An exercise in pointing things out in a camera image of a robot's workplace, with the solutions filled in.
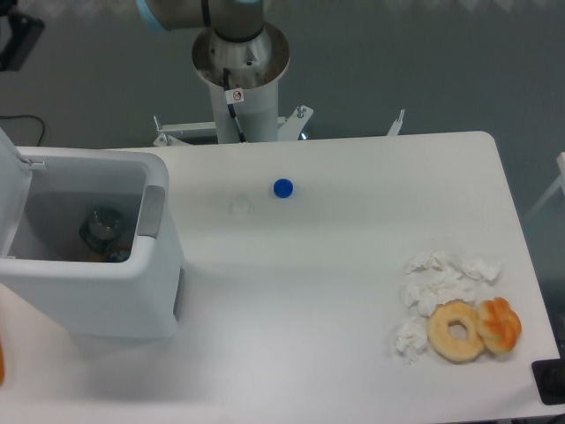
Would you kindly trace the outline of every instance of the white table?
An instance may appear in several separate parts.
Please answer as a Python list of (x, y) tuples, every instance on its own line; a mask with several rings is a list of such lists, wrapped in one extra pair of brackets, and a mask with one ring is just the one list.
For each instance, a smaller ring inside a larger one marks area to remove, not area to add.
[[(446, 422), (565, 412), (558, 357), (496, 146), (486, 134), (145, 149), (170, 171), (188, 261), (178, 334), (71, 337), (0, 290), (0, 422)], [(289, 178), (295, 192), (271, 192)], [(251, 211), (230, 205), (247, 199)], [(504, 360), (408, 366), (392, 337), (403, 266), (427, 248), (496, 254), (524, 332)]]

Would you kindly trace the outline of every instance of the donut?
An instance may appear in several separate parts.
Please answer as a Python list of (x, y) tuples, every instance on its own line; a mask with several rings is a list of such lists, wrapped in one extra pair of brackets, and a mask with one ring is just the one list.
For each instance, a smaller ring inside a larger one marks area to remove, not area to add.
[(477, 316), (477, 332), (489, 351), (501, 355), (514, 349), (522, 334), (522, 323), (504, 298), (481, 302)]
[[(451, 335), (449, 326), (455, 324), (465, 327), (467, 330), (465, 339)], [(461, 301), (435, 308), (427, 322), (427, 336), (437, 352), (454, 362), (474, 360), (485, 348), (477, 332), (477, 312)]]

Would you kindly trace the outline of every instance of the blue cap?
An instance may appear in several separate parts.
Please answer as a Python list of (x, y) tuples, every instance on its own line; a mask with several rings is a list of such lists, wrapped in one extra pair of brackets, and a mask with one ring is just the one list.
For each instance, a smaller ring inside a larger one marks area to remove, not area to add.
[(277, 179), (273, 184), (275, 195), (281, 199), (289, 197), (292, 194), (293, 188), (292, 181), (286, 178)]

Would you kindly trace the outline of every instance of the crumpled tissue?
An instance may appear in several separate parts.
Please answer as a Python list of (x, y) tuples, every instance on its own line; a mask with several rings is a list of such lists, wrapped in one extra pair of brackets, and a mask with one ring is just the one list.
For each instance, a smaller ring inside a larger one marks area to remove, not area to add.
[[(402, 301), (429, 317), (438, 305), (452, 300), (472, 302), (480, 282), (493, 284), (502, 271), (495, 259), (477, 256), (462, 259), (457, 254), (433, 250), (414, 257), (405, 272), (411, 280), (403, 287)], [(418, 360), (427, 346), (421, 317), (411, 317), (396, 332), (395, 348), (408, 363)]]
[(417, 317), (411, 317), (396, 332), (395, 348), (404, 360), (411, 364), (418, 360), (418, 356), (427, 347), (427, 334)]
[(419, 274), (402, 291), (406, 307), (416, 305), (418, 313), (430, 316), (438, 305), (452, 300), (472, 302), (477, 282), (493, 283), (502, 270), (500, 261), (486, 257), (462, 259), (456, 254), (433, 250), (416, 256), (406, 274)]

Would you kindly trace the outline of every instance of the black cable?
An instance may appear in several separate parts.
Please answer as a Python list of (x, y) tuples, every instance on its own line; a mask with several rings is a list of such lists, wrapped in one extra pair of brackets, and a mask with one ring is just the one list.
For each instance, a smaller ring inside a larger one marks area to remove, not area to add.
[(0, 119), (21, 119), (21, 118), (29, 118), (34, 119), (35, 121), (41, 124), (41, 134), (39, 136), (39, 140), (37, 141), (36, 147), (41, 145), (43, 141), (43, 136), (45, 135), (45, 121), (36, 115), (0, 115)]
[(551, 420), (546, 421), (545, 424), (555, 424), (559, 421), (561, 421), (561, 419), (565, 418), (565, 413), (562, 413), (561, 415), (557, 415), (555, 417), (553, 417)]
[[(230, 70), (228, 68), (223, 68), (223, 91), (230, 91)], [(244, 136), (244, 130), (239, 124), (239, 119), (237, 119), (236, 115), (236, 108), (233, 107), (233, 104), (228, 103), (228, 111), (230, 112), (230, 116), (233, 119), (233, 122), (236, 125), (237, 136), (239, 137), (240, 143), (246, 143), (247, 140)]]

